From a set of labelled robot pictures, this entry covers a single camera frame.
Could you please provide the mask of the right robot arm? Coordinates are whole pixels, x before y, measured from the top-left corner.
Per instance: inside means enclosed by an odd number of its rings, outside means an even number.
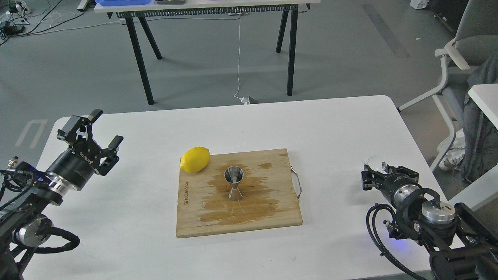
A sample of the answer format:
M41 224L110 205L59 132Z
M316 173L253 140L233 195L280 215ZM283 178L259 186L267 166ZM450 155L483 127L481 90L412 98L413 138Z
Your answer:
M498 276L497 234L488 229L464 203L450 205L436 191L418 183L419 174L403 166L382 163L381 171L363 166L363 190L377 189L387 200L375 204L366 215L368 233L393 265L414 279L422 277L398 261L382 243L376 229L378 212L390 238L411 239L425 247L436 280L496 280Z

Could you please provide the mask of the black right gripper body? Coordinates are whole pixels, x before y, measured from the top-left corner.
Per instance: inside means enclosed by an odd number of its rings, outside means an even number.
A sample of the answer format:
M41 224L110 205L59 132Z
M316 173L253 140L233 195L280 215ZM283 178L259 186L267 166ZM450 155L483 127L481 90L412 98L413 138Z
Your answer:
M404 200L416 190L422 189L418 181L402 173L387 174L384 184L379 188L383 196L392 206L402 206Z

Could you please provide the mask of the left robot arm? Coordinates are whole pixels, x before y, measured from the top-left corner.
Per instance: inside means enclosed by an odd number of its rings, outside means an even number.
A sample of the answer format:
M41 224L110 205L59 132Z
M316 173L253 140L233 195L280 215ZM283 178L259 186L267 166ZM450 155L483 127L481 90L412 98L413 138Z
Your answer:
M1 206L2 280L21 280L34 254L61 253L79 245L79 237L54 227L43 211L50 204L61 205L70 189L80 191L94 174L107 175L119 161L122 136L116 135L105 149L92 138L93 124L102 113L95 109L87 117L70 117L57 134L68 149L46 171L18 157L1 170L1 193L17 193Z

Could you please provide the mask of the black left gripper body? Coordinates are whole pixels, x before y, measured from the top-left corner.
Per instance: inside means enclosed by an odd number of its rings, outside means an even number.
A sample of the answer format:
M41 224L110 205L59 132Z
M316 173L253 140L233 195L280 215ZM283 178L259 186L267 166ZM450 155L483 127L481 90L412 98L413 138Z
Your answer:
M76 191L82 190L93 174L107 175L107 159L101 165L101 159L109 155L109 149L93 153L91 150L67 149L48 167L46 174L53 180L62 179L63 185Z

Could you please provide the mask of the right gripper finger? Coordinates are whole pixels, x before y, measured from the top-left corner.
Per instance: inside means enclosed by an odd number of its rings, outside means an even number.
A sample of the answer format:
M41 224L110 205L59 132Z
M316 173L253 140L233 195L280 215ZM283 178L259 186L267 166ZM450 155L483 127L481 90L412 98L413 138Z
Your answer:
M407 175L408 177L410 177L414 181L419 181L419 174L418 174L418 172L416 172L414 170L410 170L409 168L404 167L404 166L395 167L395 166L388 165L385 168L385 171L387 173L391 173L391 174L402 173L402 174Z
M372 190L373 188L379 189L387 178L386 173L380 171L372 170L368 164L363 165L363 171L361 172L362 177L362 189Z

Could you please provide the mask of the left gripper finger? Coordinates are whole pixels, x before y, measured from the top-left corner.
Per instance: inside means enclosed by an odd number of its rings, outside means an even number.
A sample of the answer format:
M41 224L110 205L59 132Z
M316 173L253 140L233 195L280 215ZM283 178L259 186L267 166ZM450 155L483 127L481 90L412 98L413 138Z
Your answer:
M105 176L116 165L116 163L119 161L117 151L119 150L119 145L122 141L123 136L116 135L110 142L109 146L106 149L101 150L97 158L99 160L103 158L103 162L98 162L99 165L95 168L95 174Z
M65 141L69 149L79 155L94 155L102 151L93 140L92 126L103 110L94 109L87 117L73 115L66 125L57 131L57 139Z

